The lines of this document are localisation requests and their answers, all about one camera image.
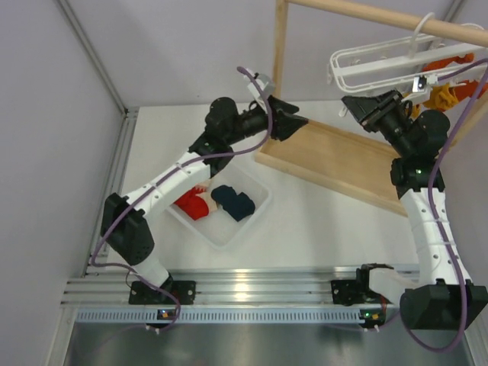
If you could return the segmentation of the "red and beige sock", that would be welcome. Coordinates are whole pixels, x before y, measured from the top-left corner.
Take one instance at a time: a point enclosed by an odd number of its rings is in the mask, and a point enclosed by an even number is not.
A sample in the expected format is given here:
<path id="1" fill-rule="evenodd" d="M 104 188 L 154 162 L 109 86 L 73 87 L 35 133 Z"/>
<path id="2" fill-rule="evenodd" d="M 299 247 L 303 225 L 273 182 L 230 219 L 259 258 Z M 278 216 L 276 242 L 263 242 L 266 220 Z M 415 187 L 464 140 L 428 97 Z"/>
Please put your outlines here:
<path id="1" fill-rule="evenodd" d="M 203 191 L 200 188 L 192 188 L 176 200 L 174 204 L 192 220 L 199 220 L 210 213 L 207 202 L 199 196 L 201 193 Z"/>

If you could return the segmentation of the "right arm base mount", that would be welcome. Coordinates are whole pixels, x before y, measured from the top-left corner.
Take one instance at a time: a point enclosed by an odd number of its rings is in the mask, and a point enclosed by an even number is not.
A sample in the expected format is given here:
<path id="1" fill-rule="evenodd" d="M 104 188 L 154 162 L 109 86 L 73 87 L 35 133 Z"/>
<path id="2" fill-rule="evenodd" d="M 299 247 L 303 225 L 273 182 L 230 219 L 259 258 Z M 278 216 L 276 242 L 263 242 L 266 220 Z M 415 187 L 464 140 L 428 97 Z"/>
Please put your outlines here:
<path id="1" fill-rule="evenodd" d="M 379 303 L 380 295 L 369 287 L 370 272 L 379 267 L 378 263 L 363 264 L 355 269 L 353 279 L 332 280 L 330 284 L 333 303 L 345 307 L 363 303 Z"/>

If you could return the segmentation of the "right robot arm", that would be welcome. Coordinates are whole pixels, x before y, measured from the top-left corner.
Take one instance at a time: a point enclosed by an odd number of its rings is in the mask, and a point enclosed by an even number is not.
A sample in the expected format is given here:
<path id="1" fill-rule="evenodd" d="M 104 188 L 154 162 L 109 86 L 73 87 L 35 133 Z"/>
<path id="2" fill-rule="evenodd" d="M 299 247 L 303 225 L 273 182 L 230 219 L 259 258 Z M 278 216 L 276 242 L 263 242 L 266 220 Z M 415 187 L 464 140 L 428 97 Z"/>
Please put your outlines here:
<path id="1" fill-rule="evenodd" d="M 487 289 L 475 285 L 458 256 L 445 209 L 438 153 L 450 121 L 441 111 L 411 117 L 412 104 L 396 91 L 375 97 L 344 96 L 342 103 L 369 133 L 381 133 L 398 153 L 390 180 L 406 211 L 419 260 L 419 280 L 389 265 L 362 265 L 355 291 L 364 302 L 383 296 L 400 308 L 410 330 L 466 329 L 487 305 Z"/>

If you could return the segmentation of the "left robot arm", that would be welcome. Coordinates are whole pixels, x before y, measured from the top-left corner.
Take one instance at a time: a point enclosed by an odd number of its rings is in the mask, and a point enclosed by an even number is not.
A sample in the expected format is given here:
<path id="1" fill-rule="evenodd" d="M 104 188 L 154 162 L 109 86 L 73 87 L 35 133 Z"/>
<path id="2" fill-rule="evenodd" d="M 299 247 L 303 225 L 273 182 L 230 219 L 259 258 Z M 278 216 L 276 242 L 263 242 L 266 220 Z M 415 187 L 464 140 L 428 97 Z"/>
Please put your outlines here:
<path id="1" fill-rule="evenodd" d="M 266 132 L 284 141 L 307 125 L 299 108 L 273 96 L 264 105 L 257 101 L 239 112 L 232 98 L 221 97 L 210 104 L 204 132 L 169 169 L 142 187 L 121 196 L 109 195 L 104 202 L 101 241 L 107 243 L 130 270 L 146 285 L 146 294 L 157 303 L 172 295 L 172 276 L 159 259 L 149 220 L 161 214 L 197 184 L 219 174 L 236 156 L 232 146 Z"/>

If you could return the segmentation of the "white plastic clip hanger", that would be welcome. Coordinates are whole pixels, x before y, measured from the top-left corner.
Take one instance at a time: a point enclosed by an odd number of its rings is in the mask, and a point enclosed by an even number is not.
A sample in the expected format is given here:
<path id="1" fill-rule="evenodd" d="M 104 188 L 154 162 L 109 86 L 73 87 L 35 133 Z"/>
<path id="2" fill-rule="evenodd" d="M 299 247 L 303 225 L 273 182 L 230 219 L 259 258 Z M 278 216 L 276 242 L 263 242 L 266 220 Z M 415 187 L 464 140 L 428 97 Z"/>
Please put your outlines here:
<path id="1" fill-rule="evenodd" d="M 460 85 L 460 76 L 452 74 L 486 56 L 486 48 L 424 34 L 422 29 L 426 22 L 434 19 L 435 14 L 428 13 L 408 37 L 334 52 L 326 68 L 327 83 L 334 83 L 346 95 L 361 97 L 383 94 L 392 89 L 404 96 L 412 88 L 413 79 L 419 75 L 437 75 L 437 85 L 442 77 L 449 75 L 445 80 L 447 83 Z M 475 54 L 472 63 L 452 63 L 444 69 L 422 72 L 428 63 L 467 53 Z"/>

